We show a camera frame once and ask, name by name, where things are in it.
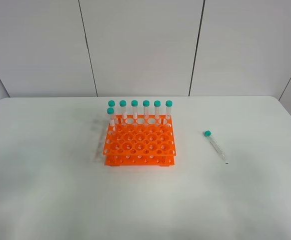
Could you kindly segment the test tube green cap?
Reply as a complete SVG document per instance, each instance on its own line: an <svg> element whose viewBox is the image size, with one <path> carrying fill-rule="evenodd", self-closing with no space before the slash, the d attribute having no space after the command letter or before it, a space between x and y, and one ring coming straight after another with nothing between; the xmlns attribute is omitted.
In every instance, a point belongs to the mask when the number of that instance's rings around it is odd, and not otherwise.
<svg viewBox="0 0 291 240"><path fill-rule="evenodd" d="M214 138L212 132L210 130L206 130L203 133L204 137L209 141L209 143L212 145L212 147L215 149L218 156L226 163L228 164L227 158L225 156L224 151L222 150L221 146L217 143L216 139Z"/></svg>

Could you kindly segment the row tube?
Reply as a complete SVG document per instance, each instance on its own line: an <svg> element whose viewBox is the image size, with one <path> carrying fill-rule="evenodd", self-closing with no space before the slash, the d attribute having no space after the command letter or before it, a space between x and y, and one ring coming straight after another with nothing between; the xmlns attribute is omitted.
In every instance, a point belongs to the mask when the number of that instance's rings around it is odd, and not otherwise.
<svg viewBox="0 0 291 240"><path fill-rule="evenodd" d="M173 102L171 100L167 100L165 102L166 111L165 111L165 118L169 120L171 118L172 106Z"/></svg>
<svg viewBox="0 0 291 240"><path fill-rule="evenodd" d="M113 115L116 116L116 109L115 109L116 103L114 100L108 101L108 107L113 109Z"/></svg>
<svg viewBox="0 0 291 240"><path fill-rule="evenodd" d="M132 100L131 106L132 106L132 117L134 120L137 120L138 119L138 101Z"/></svg>
<svg viewBox="0 0 291 240"><path fill-rule="evenodd" d="M121 116L122 116L122 119L125 120L127 119L127 102L125 100L121 100L119 102L119 105L120 105L120 109L121 109Z"/></svg>
<svg viewBox="0 0 291 240"><path fill-rule="evenodd" d="M143 117L145 120L149 118L149 106L150 106L150 101L149 100L144 100L143 103Z"/></svg>
<svg viewBox="0 0 291 240"><path fill-rule="evenodd" d="M154 101L154 118L156 120L160 118L160 107L161 107L161 101L155 100Z"/></svg>

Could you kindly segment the orange plastic test tube rack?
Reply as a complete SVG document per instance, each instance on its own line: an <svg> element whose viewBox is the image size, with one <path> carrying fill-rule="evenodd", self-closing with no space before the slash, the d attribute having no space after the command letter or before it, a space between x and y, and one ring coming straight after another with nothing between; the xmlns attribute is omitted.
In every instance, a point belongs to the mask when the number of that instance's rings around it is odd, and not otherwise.
<svg viewBox="0 0 291 240"><path fill-rule="evenodd" d="M131 114L126 119L115 118L114 126L109 125L103 147L106 166L161 166L175 164L176 142L172 119L161 115L148 119Z"/></svg>

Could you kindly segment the front-left racked test tube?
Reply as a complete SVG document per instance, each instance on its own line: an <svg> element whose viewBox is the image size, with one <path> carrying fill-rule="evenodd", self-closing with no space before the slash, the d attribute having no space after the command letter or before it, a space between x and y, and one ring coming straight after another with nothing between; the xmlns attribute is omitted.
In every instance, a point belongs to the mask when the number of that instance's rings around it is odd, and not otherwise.
<svg viewBox="0 0 291 240"><path fill-rule="evenodd" d="M109 126L111 127L111 129L113 131L115 131L116 130L116 122L115 122L116 115L115 115L114 108L113 107L109 107L107 109L107 114L109 116Z"/></svg>

